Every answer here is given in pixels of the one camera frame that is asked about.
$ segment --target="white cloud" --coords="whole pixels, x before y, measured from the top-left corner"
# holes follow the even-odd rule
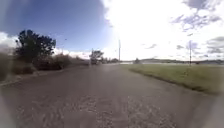
[[[8,47],[16,47],[15,40],[17,39],[16,36],[9,36],[5,32],[0,32],[0,45],[7,45]]]
[[[13,48],[16,47],[16,36],[9,36],[5,32],[0,32],[0,52],[12,54]]]
[[[64,49],[55,48],[54,49],[54,55],[57,54],[63,54],[63,55],[69,55],[71,57],[80,57],[82,59],[89,59],[89,55],[91,52],[75,52],[75,51],[68,51]]]
[[[192,53],[193,59],[207,59],[207,57],[199,57],[208,54],[206,42],[217,36],[224,36],[222,19],[224,18],[224,2],[219,0],[210,0],[205,8],[198,11],[198,8],[189,7],[182,0],[102,0],[102,3],[108,10],[105,18],[110,21],[120,37],[121,59],[124,60],[155,56],[157,58],[186,60],[189,58],[189,50],[186,48],[178,50],[177,45],[185,47],[189,40],[196,42],[200,48],[195,49]],[[192,6],[196,7],[197,4],[191,0]],[[197,27],[197,29],[183,32],[182,23],[170,23],[182,15],[181,18],[186,19],[196,13],[201,17],[208,17],[205,19],[206,25],[202,28]],[[186,24],[184,27],[191,28],[192,24]],[[146,49],[153,44],[157,46],[153,49]],[[105,55],[117,58],[117,41],[111,41],[104,52]],[[209,57],[216,59],[215,55],[209,55]]]

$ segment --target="blue sky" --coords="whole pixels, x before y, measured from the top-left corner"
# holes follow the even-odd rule
[[[99,0],[12,0],[2,30],[31,29],[57,39],[66,50],[102,49],[111,37]]]

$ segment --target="sunlight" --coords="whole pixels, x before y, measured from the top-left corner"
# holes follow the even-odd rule
[[[190,15],[191,13],[187,6],[177,1],[179,0],[169,2],[161,0],[114,0],[111,3],[104,2],[108,8],[106,19],[110,21],[121,39],[123,59],[129,58],[127,56],[138,57],[136,53],[133,53],[133,50],[141,51],[140,54],[144,53],[140,44],[147,46],[157,44],[163,53],[173,54],[173,48],[168,48],[171,46],[168,43],[171,41],[172,43],[180,43],[185,35],[180,32],[180,27],[170,24],[169,21],[172,17],[183,13]],[[151,56],[161,56],[159,54],[156,51],[151,52]]]

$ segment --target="field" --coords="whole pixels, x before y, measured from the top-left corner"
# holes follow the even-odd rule
[[[223,67],[212,65],[137,64],[125,68],[206,93],[218,93]]]

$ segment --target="green tree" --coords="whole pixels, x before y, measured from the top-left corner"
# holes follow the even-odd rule
[[[90,55],[90,60],[92,64],[97,64],[99,59],[103,56],[103,52],[100,50],[93,50],[92,54]]]
[[[95,50],[92,51],[92,54],[90,55],[91,59],[99,59],[103,56],[103,52],[101,52],[100,50]]]
[[[33,63],[35,59],[52,55],[56,40],[49,36],[39,35],[32,30],[23,30],[19,33],[16,43],[18,47],[15,54],[18,59]]]

